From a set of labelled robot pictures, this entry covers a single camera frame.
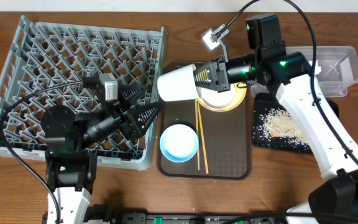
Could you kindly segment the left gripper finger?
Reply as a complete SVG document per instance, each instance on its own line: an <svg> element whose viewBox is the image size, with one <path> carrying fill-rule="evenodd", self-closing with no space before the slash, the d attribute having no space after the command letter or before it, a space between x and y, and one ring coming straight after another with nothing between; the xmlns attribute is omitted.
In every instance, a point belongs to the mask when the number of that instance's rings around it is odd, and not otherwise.
<svg viewBox="0 0 358 224"><path fill-rule="evenodd" d="M130 127L137 139L146 134L162 109L163 103L158 101L146 105L136 105L129 109Z"/></svg>
<svg viewBox="0 0 358 224"><path fill-rule="evenodd" d="M145 91L145 85L119 85L118 100L122 105L134 105Z"/></svg>

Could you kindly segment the pink white bowl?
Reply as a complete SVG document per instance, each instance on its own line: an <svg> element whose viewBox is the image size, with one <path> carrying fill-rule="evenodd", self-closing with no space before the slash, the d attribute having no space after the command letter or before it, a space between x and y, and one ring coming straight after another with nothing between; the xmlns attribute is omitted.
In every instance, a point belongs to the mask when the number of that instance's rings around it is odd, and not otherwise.
<svg viewBox="0 0 358 224"><path fill-rule="evenodd" d="M236 89L233 84L228 91L217 92L207 88L201 89L201 99L211 108L222 109L229 106L236 97Z"/></svg>

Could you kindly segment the white cup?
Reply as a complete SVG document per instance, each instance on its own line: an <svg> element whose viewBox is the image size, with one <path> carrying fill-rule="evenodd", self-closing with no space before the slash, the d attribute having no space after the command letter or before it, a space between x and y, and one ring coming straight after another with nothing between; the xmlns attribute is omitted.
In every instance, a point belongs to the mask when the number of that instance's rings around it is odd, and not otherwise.
<svg viewBox="0 0 358 224"><path fill-rule="evenodd" d="M171 102L201 98L201 90L194 81L195 70L195 64L190 64L159 76L157 90L161 99Z"/></svg>

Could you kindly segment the wooden chopstick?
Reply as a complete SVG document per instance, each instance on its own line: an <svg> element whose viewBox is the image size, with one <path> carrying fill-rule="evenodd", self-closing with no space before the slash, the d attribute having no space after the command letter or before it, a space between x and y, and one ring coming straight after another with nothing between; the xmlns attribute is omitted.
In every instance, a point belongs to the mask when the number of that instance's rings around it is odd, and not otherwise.
<svg viewBox="0 0 358 224"><path fill-rule="evenodd" d="M205 144L204 131L203 131L203 121L201 116L200 104L197 100L195 101L195 110L196 110L196 129L197 132L201 134L201 145L203 150L204 168L206 174L209 174L208 157L206 153L206 144Z"/></svg>
<svg viewBox="0 0 358 224"><path fill-rule="evenodd" d="M198 100L195 100L195 126L196 126L196 137L199 140L199 119L198 119ZM199 143L196 145L196 157L197 157L197 169L200 170L200 150L199 150Z"/></svg>

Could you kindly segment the light blue bowl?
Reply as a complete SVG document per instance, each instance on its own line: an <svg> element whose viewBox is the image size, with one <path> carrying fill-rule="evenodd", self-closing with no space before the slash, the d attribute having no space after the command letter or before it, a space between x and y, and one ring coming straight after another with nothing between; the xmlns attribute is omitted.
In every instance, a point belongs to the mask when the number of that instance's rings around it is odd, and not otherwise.
<svg viewBox="0 0 358 224"><path fill-rule="evenodd" d="M174 124L163 131L159 147L166 159L182 163L196 155L197 143L199 140L193 128L185 124Z"/></svg>

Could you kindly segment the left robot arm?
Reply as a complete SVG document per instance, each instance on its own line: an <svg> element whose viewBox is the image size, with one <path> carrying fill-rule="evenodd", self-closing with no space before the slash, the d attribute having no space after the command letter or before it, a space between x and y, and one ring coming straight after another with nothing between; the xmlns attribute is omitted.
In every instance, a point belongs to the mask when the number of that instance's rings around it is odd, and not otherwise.
<svg viewBox="0 0 358 224"><path fill-rule="evenodd" d="M67 106L49 108L41 126L48 147L46 181L50 189L46 223L115 223L108 205L90 205L98 155L87 147L120 131L129 141L145 136L163 109L161 102L138 105L143 85L87 84L102 110L75 113Z"/></svg>

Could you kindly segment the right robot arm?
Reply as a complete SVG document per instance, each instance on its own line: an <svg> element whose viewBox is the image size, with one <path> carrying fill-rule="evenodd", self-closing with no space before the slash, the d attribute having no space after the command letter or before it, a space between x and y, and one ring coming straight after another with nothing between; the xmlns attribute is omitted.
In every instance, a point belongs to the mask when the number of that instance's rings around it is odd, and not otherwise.
<svg viewBox="0 0 358 224"><path fill-rule="evenodd" d="M306 202L283 214L287 223L358 222L358 144L322 94L315 60L287 53L275 14L249 17L246 30L252 53L204 64L193 72L195 85L223 92L232 83L254 80L295 120L324 182Z"/></svg>

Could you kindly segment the black waste tray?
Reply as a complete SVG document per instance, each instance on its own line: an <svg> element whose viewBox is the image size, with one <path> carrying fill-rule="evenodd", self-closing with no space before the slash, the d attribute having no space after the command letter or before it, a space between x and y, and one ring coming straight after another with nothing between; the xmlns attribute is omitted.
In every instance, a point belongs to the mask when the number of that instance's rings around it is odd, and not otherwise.
<svg viewBox="0 0 358 224"><path fill-rule="evenodd" d="M252 142L258 147L312 153L295 120L268 93L255 96Z"/></svg>

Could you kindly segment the yellow plate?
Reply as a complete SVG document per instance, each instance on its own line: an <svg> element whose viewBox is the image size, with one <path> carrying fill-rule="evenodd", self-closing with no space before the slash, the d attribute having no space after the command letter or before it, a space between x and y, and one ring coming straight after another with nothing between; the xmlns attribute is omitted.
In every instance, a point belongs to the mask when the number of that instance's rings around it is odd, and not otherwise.
<svg viewBox="0 0 358 224"><path fill-rule="evenodd" d="M233 84L233 85L236 89L236 97L235 97L234 101L229 106L222 108L222 109L214 109L214 108L211 108L208 105L206 105L201 98L198 98L197 100L198 100L200 106L202 106L210 111L215 111L215 112L226 112L226 111L233 110L235 107L239 106L242 103L242 101L244 100L246 93L247 93L247 88L239 88L239 87L235 86L235 84Z"/></svg>

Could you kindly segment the brown serving tray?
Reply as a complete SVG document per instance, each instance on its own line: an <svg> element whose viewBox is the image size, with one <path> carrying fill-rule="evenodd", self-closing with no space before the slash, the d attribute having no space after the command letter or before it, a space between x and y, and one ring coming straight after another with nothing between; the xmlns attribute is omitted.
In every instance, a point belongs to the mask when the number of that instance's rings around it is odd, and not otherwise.
<svg viewBox="0 0 358 224"><path fill-rule="evenodd" d="M196 69L200 66L199 63L177 62L171 64L170 72L190 64L195 64ZM162 132L174 124L188 125L196 132L195 100L163 101L163 103ZM252 153L247 130L248 108L245 99L239 106L226 112L210 111L202 106L200 109L209 174L206 174L204 168L201 134L198 134L200 170L197 169L196 155L189 161L176 163L166 159L159 150L157 167L160 172L170 177L232 180L246 178L252 167Z"/></svg>

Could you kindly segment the spilled rice pile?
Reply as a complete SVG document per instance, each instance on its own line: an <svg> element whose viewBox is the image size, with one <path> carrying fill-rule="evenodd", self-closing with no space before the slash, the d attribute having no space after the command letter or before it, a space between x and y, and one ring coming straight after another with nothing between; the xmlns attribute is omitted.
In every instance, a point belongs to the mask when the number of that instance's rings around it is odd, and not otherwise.
<svg viewBox="0 0 358 224"><path fill-rule="evenodd" d="M272 142L284 140L284 143L295 146L306 146L307 142L295 120L290 114L281 109L272 108L259 116L262 124L257 125L257 130L262 132L262 139Z"/></svg>

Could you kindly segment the grey plastic dish rack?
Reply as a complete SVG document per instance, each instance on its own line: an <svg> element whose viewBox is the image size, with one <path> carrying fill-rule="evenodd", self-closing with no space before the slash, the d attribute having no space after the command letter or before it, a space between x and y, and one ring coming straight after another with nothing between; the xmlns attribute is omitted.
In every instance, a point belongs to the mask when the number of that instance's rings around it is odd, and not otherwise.
<svg viewBox="0 0 358 224"><path fill-rule="evenodd" d="M41 126L51 107L75 113L99 112L102 106L87 84L101 84L112 73L118 85L145 85L138 105L158 100L167 36L163 30L31 22L20 19L0 76L0 156L44 160L48 149ZM87 147L98 165L145 170L152 161L157 117L139 140L120 131Z"/></svg>

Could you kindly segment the clear plastic bin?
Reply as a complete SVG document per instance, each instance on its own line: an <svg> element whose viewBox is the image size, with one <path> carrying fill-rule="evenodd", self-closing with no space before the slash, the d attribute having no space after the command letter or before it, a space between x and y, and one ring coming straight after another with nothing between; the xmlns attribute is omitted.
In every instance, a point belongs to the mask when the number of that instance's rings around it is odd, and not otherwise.
<svg viewBox="0 0 358 224"><path fill-rule="evenodd" d="M351 46L318 46L315 76L326 98L343 97L358 84L358 57Z"/></svg>

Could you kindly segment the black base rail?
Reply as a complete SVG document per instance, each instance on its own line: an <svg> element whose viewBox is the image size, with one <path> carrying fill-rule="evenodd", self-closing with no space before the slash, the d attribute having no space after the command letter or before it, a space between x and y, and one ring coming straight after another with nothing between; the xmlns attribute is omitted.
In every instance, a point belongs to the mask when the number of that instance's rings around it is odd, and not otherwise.
<svg viewBox="0 0 358 224"><path fill-rule="evenodd" d="M73 213L61 214L62 224L70 223L122 223L122 224L277 224L277 223L316 223L314 218L309 217L266 217L258 214L256 217L239 217L229 215L150 215L144 213L124 213L116 215L110 213L91 212L83 217Z"/></svg>

